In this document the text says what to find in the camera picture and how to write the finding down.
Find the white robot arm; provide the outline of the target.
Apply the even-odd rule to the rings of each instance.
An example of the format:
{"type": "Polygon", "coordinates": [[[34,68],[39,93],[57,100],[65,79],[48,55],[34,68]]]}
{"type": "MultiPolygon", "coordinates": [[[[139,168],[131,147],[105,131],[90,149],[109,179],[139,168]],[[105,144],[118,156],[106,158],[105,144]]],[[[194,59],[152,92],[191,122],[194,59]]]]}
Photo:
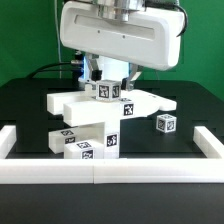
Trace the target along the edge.
{"type": "Polygon", "coordinates": [[[86,53],[91,70],[130,89],[140,67],[169,70],[179,60],[186,11],[155,0],[70,0],[63,6],[60,39],[86,53]]]}

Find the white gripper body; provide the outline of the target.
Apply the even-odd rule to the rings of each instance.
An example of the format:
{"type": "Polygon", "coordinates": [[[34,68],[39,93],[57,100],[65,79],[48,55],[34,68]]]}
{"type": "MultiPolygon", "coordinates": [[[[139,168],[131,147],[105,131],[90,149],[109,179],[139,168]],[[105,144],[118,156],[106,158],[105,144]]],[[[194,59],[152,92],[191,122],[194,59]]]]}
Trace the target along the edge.
{"type": "Polygon", "coordinates": [[[64,46],[157,70],[177,65],[184,14],[147,8],[127,21],[106,19],[99,7],[77,1],[62,10],[60,39],[64,46]]]}

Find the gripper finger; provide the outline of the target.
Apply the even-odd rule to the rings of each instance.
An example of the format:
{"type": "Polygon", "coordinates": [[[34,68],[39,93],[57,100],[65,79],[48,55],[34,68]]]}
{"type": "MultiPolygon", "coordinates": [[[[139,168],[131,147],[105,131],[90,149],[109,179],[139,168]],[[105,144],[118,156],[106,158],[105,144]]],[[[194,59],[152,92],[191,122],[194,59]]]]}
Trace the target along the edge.
{"type": "Polygon", "coordinates": [[[133,63],[129,64],[129,75],[122,79],[121,89],[126,91],[132,91],[134,89],[134,83],[141,75],[143,66],[133,63]]]}
{"type": "Polygon", "coordinates": [[[99,81],[102,78],[102,71],[99,69],[97,59],[98,57],[92,54],[87,56],[87,65],[92,81],[99,81]]]}

